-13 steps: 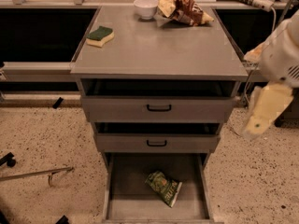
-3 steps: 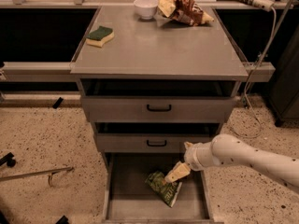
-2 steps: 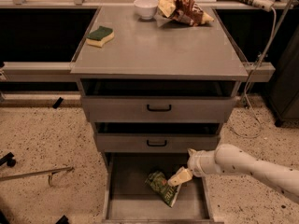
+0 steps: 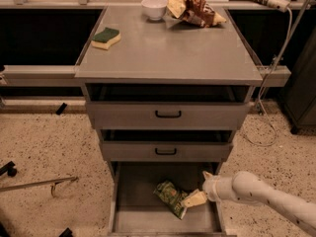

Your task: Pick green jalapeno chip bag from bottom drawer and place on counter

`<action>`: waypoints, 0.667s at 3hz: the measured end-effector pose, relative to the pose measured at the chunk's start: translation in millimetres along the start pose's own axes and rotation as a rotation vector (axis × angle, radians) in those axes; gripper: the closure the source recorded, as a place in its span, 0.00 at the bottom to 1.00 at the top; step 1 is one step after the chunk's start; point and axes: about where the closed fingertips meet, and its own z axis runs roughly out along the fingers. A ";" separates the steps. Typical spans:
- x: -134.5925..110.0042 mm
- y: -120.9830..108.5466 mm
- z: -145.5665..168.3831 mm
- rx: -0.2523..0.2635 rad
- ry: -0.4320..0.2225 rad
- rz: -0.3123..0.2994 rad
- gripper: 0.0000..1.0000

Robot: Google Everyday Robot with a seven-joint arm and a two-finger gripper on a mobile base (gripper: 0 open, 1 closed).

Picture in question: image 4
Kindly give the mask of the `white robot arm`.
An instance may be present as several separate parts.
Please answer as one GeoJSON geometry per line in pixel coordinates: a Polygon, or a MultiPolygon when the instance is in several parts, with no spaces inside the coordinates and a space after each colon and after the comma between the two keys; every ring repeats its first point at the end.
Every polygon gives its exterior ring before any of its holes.
{"type": "Polygon", "coordinates": [[[287,194],[265,183],[258,176],[237,172],[232,177],[212,175],[203,171],[202,190],[195,190],[181,201],[183,207],[192,207],[209,201],[231,200],[250,205],[264,204],[316,237],[316,204],[287,194]]]}

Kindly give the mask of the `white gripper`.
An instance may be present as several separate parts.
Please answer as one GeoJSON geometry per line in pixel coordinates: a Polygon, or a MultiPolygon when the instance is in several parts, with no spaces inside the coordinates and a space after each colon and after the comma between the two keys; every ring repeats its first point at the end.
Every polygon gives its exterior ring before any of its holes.
{"type": "Polygon", "coordinates": [[[206,171],[203,171],[202,174],[204,177],[203,191],[196,189],[190,193],[181,201],[183,207],[189,208],[205,204],[207,199],[210,201],[235,199],[231,178],[212,175],[206,171]]]}

